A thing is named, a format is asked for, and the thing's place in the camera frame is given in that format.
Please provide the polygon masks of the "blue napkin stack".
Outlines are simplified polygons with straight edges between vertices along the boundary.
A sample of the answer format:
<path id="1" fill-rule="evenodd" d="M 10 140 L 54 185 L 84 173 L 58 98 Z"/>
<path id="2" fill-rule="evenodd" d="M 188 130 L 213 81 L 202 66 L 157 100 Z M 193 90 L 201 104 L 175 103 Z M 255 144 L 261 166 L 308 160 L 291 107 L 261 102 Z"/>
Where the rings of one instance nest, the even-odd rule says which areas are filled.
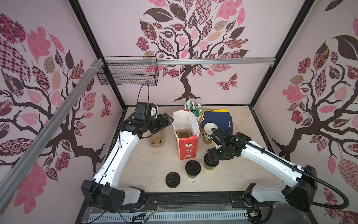
<path id="1" fill-rule="evenodd" d="M 214 123 L 219 129 L 228 133 L 233 133 L 233 121 L 228 110 L 205 110 L 203 115 L 204 120 L 201 123 L 202 128 L 207 123 Z"/>

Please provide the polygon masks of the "black coffee cup lid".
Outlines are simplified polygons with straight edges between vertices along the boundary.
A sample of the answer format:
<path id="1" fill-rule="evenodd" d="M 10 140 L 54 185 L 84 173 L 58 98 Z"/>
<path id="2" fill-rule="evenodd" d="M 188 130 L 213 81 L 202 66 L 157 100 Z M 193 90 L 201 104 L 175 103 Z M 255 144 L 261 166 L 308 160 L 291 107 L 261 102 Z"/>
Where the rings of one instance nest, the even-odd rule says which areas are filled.
<path id="1" fill-rule="evenodd" d="M 172 189 L 180 185 L 180 175 L 177 172 L 170 172 L 166 176 L 166 185 Z"/>
<path id="2" fill-rule="evenodd" d="M 185 165 L 186 173 L 190 176 L 197 176 L 201 172 L 201 165 L 198 161 L 190 160 Z"/>
<path id="3" fill-rule="evenodd" d="M 214 159 L 209 158 L 209 153 L 206 153 L 204 156 L 204 165 L 211 166 L 211 167 L 217 167 L 219 164 L 219 161 L 214 161 Z"/>

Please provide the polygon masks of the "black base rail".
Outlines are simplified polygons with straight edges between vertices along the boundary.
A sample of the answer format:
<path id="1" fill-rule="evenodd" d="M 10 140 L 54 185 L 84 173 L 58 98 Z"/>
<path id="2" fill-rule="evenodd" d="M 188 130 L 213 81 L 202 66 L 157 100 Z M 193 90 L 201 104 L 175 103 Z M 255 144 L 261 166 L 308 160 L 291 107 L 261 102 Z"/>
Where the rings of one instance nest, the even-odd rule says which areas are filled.
<path id="1" fill-rule="evenodd" d="M 145 193 L 138 204 L 121 207 L 124 212 L 183 212 L 183 211 L 246 211 L 248 220 L 191 221 L 184 223 L 151 224 L 316 224 L 313 213 L 302 212 L 283 202 L 258 202 L 243 191 L 225 192 L 168 192 Z M 85 219 L 92 213 L 105 214 L 101 209 L 86 203 L 75 221 L 90 224 Z"/>

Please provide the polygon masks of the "stack of green paper cups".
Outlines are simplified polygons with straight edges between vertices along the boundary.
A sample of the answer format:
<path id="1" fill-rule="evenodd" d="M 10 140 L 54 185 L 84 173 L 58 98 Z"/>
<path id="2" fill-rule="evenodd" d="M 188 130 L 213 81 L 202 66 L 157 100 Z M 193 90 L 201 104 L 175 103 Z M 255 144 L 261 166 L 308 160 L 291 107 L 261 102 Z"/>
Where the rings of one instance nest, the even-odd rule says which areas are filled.
<path id="1" fill-rule="evenodd" d="M 212 129 L 217 129 L 217 125 L 214 123 L 207 123 L 204 126 L 204 130 L 203 130 L 203 142 L 207 145 L 210 145 L 213 140 L 210 138 L 210 136 L 213 134 Z"/>

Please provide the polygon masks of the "aluminium crossbar back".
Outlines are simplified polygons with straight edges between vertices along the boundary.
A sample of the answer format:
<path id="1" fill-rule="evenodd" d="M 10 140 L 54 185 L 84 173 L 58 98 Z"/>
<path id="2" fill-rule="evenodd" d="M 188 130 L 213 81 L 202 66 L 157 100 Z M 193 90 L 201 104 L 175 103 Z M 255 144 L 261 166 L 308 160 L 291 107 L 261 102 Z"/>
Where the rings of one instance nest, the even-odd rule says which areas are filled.
<path id="1" fill-rule="evenodd" d="M 135 64 L 135 63 L 152 63 L 157 65 L 212 65 L 212 64 L 274 64 L 275 58 L 257 57 L 257 58 L 209 58 L 209 59 L 158 59 L 155 57 L 106 57 L 105 62 L 108 64 Z"/>

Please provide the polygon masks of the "green paper coffee cup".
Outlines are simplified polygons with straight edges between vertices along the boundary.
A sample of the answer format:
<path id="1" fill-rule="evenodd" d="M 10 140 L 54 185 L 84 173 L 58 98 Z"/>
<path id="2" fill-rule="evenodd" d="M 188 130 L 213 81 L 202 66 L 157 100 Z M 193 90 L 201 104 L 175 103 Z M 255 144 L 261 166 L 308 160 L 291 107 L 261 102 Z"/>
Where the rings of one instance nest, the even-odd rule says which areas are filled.
<path id="1" fill-rule="evenodd" d="M 209 171 L 211 171 L 211 170 L 213 170 L 215 168 L 215 167 L 211 167 L 211 166 L 207 166 L 207 165 L 205 165 L 204 167 L 205 167 L 206 170 L 209 170 Z"/>
<path id="2" fill-rule="evenodd" d="M 191 179 L 194 179 L 194 178 L 196 178 L 198 175 L 190 175 L 190 174 L 187 174 L 187 176 L 188 176 L 189 178 L 191 178 Z"/>

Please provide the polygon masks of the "pink cup of straws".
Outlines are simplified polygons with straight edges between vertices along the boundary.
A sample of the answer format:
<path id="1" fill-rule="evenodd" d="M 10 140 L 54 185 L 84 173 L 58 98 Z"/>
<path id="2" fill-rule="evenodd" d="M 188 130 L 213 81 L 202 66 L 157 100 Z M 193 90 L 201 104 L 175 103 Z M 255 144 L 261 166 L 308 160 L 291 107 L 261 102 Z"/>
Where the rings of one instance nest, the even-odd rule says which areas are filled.
<path id="1" fill-rule="evenodd" d="M 188 100 L 184 105 L 184 109 L 192 112 L 196 117 L 199 117 L 202 112 L 202 104 Z"/>

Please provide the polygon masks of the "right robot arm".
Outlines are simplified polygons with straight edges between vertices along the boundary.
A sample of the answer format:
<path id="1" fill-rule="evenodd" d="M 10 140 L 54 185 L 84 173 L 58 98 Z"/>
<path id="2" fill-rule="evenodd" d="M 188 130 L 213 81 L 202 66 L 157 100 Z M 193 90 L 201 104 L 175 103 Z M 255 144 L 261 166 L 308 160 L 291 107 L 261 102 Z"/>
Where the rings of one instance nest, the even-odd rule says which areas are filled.
<path id="1" fill-rule="evenodd" d="M 213 128 L 210 138 L 215 147 L 208 150 L 206 164 L 243 157 L 282 181 L 273 186 L 253 185 L 249 188 L 250 198 L 258 202 L 286 202 L 297 210 L 310 210 L 318 188 L 315 168 L 310 165 L 302 167 L 282 159 L 243 133 L 230 134 Z"/>

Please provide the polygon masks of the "red white paper gift bag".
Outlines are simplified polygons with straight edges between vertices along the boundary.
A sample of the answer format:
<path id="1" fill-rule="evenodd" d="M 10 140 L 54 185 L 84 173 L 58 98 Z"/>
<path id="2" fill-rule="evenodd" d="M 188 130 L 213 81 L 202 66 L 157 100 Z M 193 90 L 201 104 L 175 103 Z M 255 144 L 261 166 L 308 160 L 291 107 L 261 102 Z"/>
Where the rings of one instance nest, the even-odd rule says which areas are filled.
<path id="1" fill-rule="evenodd" d="M 173 113 L 173 128 L 180 160 L 196 157 L 199 141 L 199 121 L 190 111 L 178 110 Z"/>

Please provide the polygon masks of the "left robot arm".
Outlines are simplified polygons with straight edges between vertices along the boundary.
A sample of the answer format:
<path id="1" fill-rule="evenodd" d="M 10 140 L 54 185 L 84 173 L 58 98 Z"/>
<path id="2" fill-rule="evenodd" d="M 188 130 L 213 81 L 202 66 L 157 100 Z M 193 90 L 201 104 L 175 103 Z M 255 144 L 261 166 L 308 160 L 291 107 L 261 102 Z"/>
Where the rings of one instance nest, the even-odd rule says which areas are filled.
<path id="1" fill-rule="evenodd" d="M 138 102 L 134 113 L 120 126 L 115 145 L 101 169 L 92 180 L 82 183 L 85 202 L 111 213 L 119 212 L 124 205 L 137 204 L 144 193 L 142 189 L 117 189 L 125 164 L 146 132 L 156 134 L 173 122 L 167 113 L 159 114 L 155 104 Z"/>

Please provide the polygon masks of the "aluminium bar left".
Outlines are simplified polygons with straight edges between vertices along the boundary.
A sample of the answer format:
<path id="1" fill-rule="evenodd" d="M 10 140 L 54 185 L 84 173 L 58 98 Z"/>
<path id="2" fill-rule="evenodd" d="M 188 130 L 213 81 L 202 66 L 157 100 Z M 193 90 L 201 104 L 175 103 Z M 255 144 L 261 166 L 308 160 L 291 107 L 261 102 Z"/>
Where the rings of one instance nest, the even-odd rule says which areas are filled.
<path id="1" fill-rule="evenodd" d="M 50 118 L 48 124 L 36 136 L 29 149 L 20 157 L 5 179 L 1 182 L 1 209 L 5 207 L 11 196 L 14 194 L 22 180 L 28 174 L 47 143 L 51 140 L 57 129 L 62 124 L 67 114 L 73 108 L 75 102 L 80 98 L 92 78 L 103 66 L 103 59 L 96 59 L 87 69 L 76 87 L 69 93 L 65 101 Z"/>

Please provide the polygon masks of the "brown cardboard cup carrier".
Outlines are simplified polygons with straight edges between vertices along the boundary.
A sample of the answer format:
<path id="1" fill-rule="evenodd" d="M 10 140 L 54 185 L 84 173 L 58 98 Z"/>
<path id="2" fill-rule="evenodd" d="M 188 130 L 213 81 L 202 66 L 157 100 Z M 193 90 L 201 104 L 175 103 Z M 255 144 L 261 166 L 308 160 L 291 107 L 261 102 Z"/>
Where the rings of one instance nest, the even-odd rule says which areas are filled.
<path id="1" fill-rule="evenodd" d="M 152 135 L 149 138 L 149 146 L 152 148 L 162 147 L 165 143 L 164 131 L 161 130 L 158 133 Z"/>
<path id="2" fill-rule="evenodd" d="M 181 138 L 190 138 L 193 136 L 193 133 L 190 129 L 181 129 L 176 132 L 179 139 Z"/>

